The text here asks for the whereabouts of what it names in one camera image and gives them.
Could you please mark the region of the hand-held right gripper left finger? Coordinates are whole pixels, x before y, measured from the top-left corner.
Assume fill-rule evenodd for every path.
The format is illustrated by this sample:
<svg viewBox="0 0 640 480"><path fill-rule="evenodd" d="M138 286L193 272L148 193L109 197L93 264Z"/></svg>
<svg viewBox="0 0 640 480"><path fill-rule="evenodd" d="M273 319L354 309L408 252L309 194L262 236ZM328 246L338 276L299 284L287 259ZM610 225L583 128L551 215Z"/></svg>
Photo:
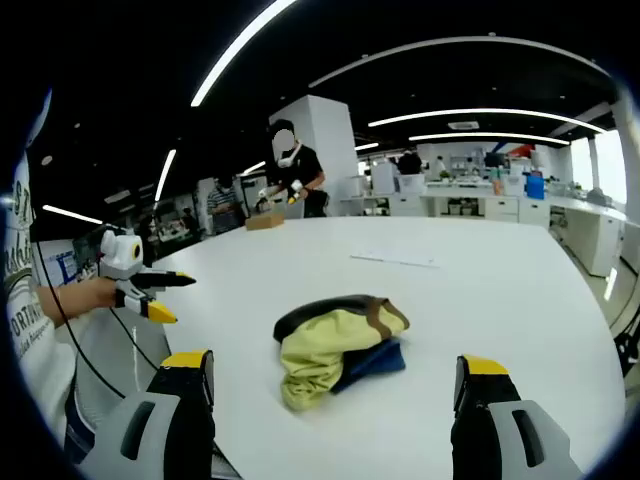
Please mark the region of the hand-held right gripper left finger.
<svg viewBox="0 0 640 480"><path fill-rule="evenodd" d="M122 400L80 463L86 479L209 479L214 450L214 356L166 358L145 391Z"/></svg>

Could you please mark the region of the person's left hand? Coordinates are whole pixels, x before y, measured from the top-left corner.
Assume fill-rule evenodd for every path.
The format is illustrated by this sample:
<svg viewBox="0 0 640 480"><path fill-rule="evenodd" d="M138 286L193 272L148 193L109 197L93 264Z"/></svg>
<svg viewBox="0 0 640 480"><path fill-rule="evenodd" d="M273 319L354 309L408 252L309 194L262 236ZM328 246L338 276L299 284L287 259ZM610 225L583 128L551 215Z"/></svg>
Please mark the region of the person's left hand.
<svg viewBox="0 0 640 480"><path fill-rule="evenodd" d="M72 288L69 299L73 317L116 305L117 288L114 280L94 277L72 285Z"/></svg>

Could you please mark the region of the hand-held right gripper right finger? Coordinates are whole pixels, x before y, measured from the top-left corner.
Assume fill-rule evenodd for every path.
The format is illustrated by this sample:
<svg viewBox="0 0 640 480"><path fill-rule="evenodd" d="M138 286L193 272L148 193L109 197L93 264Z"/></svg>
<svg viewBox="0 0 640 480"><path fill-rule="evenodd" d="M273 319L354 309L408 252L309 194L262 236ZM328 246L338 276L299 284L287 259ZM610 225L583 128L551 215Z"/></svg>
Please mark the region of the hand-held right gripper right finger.
<svg viewBox="0 0 640 480"><path fill-rule="evenodd" d="M483 357L456 362L451 428L455 479L580 479L570 439L508 370Z"/></svg>

